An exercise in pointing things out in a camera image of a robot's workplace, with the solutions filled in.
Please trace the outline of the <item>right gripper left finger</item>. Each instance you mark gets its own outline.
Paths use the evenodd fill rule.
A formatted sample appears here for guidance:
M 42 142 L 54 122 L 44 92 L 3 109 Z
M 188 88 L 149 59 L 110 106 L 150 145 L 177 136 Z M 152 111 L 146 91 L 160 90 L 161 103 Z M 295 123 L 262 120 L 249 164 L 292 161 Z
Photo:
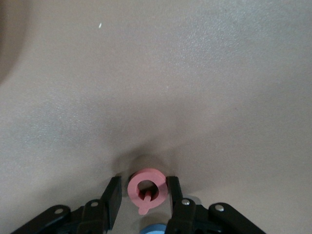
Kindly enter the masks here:
M 112 177 L 101 198 L 92 199 L 71 211 L 65 205 L 52 206 L 14 234 L 106 234 L 115 223 L 122 202 L 121 177 Z

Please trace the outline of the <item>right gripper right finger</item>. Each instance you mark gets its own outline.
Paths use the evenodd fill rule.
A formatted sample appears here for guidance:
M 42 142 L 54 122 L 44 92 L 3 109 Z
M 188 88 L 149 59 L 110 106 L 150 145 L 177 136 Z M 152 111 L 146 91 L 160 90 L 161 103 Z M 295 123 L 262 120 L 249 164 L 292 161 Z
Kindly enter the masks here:
M 177 176 L 166 177 L 172 217 L 168 234 L 264 234 L 265 232 L 227 203 L 205 208 L 183 196 Z

